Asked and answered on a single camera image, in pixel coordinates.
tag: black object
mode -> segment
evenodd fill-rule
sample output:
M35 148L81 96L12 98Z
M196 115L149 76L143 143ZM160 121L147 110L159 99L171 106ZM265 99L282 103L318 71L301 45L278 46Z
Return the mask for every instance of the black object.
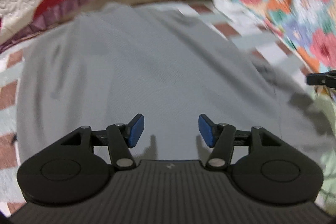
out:
M199 130L213 150L199 160L142 160L129 152L144 129L138 114L104 131L81 127L24 162L17 175L27 204L14 224L272 223L327 224L314 200L319 166L262 127L251 132L214 124ZM111 165L93 146L108 146ZM234 146L249 154L231 165Z
M336 88L336 70L326 73L310 73L306 76L307 85L325 85L329 88Z

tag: gray cloth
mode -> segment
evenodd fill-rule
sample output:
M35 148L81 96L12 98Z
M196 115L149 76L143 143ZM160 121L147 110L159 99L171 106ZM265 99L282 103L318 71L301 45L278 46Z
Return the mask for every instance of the gray cloth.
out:
M137 159L206 159L201 113L240 130L263 126L317 162L334 145L327 119L290 77L179 12L111 5L36 38L25 59L22 161L79 126L103 130L137 113ZM106 149L95 153L108 161Z

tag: plaid fabric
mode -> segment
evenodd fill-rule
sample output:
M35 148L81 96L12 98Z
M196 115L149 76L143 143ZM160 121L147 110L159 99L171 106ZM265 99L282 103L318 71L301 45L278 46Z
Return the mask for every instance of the plaid fabric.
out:
M199 17L224 39L230 39L239 49L253 54L287 72L304 89L305 63L277 36L263 25L234 25L219 13L210 1L154 4L159 10L179 10L186 16ZM11 141L16 132L16 102L20 77L24 67L22 52L32 40L22 42L0 55L0 210L10 216L23 204L24 198L16 181L20 159L16 143Z

